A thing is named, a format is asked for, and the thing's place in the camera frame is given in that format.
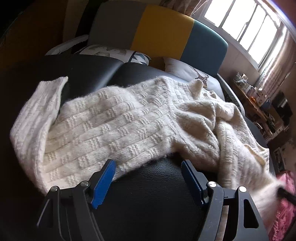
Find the knit texture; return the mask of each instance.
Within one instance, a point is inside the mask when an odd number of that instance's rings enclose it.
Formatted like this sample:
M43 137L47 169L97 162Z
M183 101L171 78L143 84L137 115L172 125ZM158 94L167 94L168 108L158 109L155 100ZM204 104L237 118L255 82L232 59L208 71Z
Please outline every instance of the knit texture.
M109 158L117 162L116 179L179 152L198 171L217 172L221 186L245 186L266 227L272 225L279 183L267 170L269 150L256 142L238 108L201 81L160 77L105 87L59 108L66 82L40 82L11 130L19 162L43 193L88 180Z

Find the teal cushion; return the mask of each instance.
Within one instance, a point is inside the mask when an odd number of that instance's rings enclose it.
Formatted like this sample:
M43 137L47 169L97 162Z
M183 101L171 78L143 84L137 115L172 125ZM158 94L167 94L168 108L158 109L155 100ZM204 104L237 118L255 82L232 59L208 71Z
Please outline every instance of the teal cushion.
M216 76L227 49L227 42L219 34L195 20L180 61Z

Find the metal bolt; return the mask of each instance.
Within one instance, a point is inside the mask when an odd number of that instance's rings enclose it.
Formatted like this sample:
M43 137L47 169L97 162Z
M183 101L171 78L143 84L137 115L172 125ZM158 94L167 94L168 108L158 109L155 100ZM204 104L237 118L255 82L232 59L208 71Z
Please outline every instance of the metal bolt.
M58 190L58 187L57 187L57 186L53 186L53 187L50 188L50 190L51 190L52 192L55 192L56 190Z
M241 192L246 192L246 191L247 191L247 189L246 189L244 186L240 186L240 187L239 187L239 190L240 190Z
M210 182L209 182L209 186L210 186L211 188L214 188L214 187L217 186L217 183L215 183L215 182L213 182L213 181L210 181Z
M89 182L88 181L82 181L80 183L80 185L83 186L83 187L87 187L89 185Z

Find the black leather seat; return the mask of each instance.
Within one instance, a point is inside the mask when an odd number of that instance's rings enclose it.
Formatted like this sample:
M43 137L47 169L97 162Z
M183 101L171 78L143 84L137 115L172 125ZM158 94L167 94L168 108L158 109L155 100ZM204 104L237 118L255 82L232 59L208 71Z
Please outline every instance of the black leather seat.
M128 86L161 75L184 81L148 66L87 55L45 56L37 62L19 64L1 73L6 100L1 138L4 147L0 172L1 240L40 240L34 222L43 195L21 170L9 141L9 131L39 81L66 75L69 81L63 89L62 102L106 85ZM181 161L177 154L152 160L111 184L103 205L95 214L106 241L179 241L192 240L196 236L205 211L195 206L191 199L181 175ZM214 174L206 176L209 180L215 179Z

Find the sweater sleeve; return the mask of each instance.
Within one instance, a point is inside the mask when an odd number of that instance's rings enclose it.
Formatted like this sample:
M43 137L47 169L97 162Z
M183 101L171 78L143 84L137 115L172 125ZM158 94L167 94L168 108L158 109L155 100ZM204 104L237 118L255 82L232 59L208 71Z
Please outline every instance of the sweater sleeve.
M22 168L41 190L44 188L38 163L43 161L47 133L58 115L61 92L67 81L68 77L41 81L10 131L10 140Z

